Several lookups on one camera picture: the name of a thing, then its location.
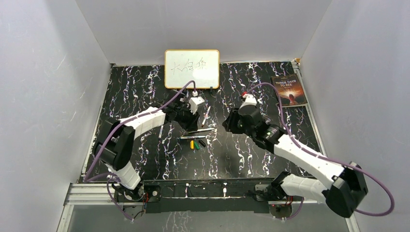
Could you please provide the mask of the white pen green tip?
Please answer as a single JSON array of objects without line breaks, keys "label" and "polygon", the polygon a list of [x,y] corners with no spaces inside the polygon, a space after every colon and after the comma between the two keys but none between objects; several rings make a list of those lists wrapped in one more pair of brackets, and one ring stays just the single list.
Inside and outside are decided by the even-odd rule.
[{"label": "white pen green tip", "polygon": [[207,132],[207,131],[213,131],[215,130],[215,128],[203,128],[203,129],[198,129],[198,130],[194,130],[194,131],[189,131],[189,134],[193,134],[193,133],[201,133],[201,132]]}]

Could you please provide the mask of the white pen blue cap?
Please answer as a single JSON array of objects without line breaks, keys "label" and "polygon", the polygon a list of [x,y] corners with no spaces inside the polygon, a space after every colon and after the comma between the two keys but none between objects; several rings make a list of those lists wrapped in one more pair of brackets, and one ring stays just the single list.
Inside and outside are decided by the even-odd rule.
[{"label": "white pen blue cap", "polygon": [[163,126],[164,126],[164,125],[162,125],[162,126],[160,127],[160,131],[159,131],[159,140],[161,140],[161,139],[162,139]]}]

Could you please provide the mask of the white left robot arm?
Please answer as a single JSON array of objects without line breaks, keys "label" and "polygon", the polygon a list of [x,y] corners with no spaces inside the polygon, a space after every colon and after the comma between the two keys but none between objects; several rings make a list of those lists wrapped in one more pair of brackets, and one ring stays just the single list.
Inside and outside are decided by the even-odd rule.
[{"label": "white left robot arm", "polygon": [[170,123],[177,122],[186,131],[198,129],[200,105],[194,103],[170,103],[168,106],[149,107],[147,110],[115,122],[105,121],[97,136],[92,153],[101,160],[119,183],[126,188],[132,201],[143,198],[145,189],[141,177],[131,164],[134,141],[142,134]]}]

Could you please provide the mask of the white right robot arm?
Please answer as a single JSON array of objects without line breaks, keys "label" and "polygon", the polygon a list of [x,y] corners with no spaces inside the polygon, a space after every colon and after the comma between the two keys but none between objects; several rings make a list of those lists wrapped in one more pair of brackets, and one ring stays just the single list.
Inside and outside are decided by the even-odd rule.
[{"label": "white right robot arm", "polygon": [[325,157],[305,145],[296,145],[293,137],[280,126],[267,123],[260,109],[253,105],[234,108],[223,122],[227,132],[245,134],[261,149],[285,158],[301,167],[313,178],[282,172],[270,186],[258,191],[268,200],[285,200],[300,196],[325,203],[334,213],[349,218],[367,195],[364,175],[353,169],[326,161]]}]

